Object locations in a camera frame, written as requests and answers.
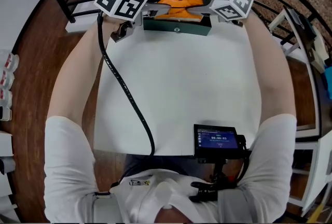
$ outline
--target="person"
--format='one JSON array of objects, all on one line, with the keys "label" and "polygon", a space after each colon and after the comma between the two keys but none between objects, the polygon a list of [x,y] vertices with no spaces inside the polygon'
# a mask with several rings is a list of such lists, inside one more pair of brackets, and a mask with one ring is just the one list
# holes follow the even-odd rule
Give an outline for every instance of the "person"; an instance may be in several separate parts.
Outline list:
[{"label": "person", "polygon": [[[121,22],[104,18],[105,46]],[[205,181],[182,175],[177,169],[151,169],[146,164],[144,170],[112,187],[112,196],[100,198],[93,153],[81,129],[83,110],[102,58],[94,24],[63,64],[50,101],[44,198],[45,214],[51,222],[273,222],[282,216],[295,148],[292,79],[281,48],[261,20],[250,13],[243,23],[261,92],[261,119],[249,166],[238,187],[219,191],[217,201],[193,203],[188,197],[198,189],[191,182]]]}]

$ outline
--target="green box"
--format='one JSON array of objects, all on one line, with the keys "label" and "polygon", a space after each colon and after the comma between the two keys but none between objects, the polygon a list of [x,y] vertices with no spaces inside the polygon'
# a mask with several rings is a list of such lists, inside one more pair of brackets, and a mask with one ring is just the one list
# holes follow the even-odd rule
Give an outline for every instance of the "green box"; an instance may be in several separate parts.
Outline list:
[{"label": "green box", "polygon": [[206,36],[211,30],[211,21],[210,17],[203,17],[199,23],[144,18],[143,28],[146,31],[169,31]]}]

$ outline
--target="black cable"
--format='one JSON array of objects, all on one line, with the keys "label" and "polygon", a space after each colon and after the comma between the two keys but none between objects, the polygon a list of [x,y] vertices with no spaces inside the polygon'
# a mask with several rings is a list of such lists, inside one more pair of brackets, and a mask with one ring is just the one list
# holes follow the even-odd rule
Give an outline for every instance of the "black cable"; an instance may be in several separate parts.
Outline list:
[{"label": "black cable", "polygon": [[[143,114],[141,113],[140,109],[138,108],[133,96],[131,95],[126,83],[124,82],[123,78],[120,76],[119,72],[116,70],[116,68],[114,67],[113,63],[110,61],[105,46],[104,46],[104,40],[103,40],[103,11],[99,11],[98,13],[98,17],[97,17],[97,27],[98,27],[98,42],[99,42],[99,47],[100,47],[100,51],[102,53],[102,56],[107,64],[107,66],[109,67],[109,69],[112,71],[113,75],[115,76],[115,78],[118,80],[120,86],[122,87],[124,93],[126,94],[127,98],[129,99],[131,105],[133,106],[135,112],[137,113],[140,121],[142,122],[143,127],[145,128],[145,131],[149,137],[150,140],[150,144],[151,144],[151,153],[149,156],[145,157],[144,159],[142,159],[142,161],[146,160],[147,158],[152,157],[155,154],[155,142],[154,142],[154,138],[152,136],[151,130],[146,122],[146,120],[144,119]],[[126,170],[123,175],[121,176],[120,180],[118,181],[118,183],[120,183],[122,181],[122,179],[135,167],[137,167],[138,165],[140,165],[140,163],[134,165],[133,167],[129,168],[128,170]]]}]

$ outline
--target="white table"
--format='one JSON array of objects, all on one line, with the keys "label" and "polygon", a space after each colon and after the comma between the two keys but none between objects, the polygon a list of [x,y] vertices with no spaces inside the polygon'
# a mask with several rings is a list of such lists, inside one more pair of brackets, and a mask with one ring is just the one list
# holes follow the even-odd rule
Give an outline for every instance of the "white table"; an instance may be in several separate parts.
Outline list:
[{"label": "white table", "polygon": [[[156,155],[193,155],[193,125],[235,127],[250,146],[260,119],[260,91],[244,28],[212,18],[208,36],[144,31],[107,53],[130,89],[155,140]],[[149,154],[148,136],[104,63],[94,148]]]}]

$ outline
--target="logo on shirt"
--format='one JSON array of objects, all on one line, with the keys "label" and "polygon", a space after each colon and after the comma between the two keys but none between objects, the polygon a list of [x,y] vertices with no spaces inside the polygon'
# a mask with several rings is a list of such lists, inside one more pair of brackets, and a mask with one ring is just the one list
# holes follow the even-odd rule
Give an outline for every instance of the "logo on shirt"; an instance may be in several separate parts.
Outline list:
[{"label": "logo on shirt", "polygon": [[129,185],[131,186],[142,186],[142,185],[150,185],[149,180],[141,181],[141,180],[130,180]]}]

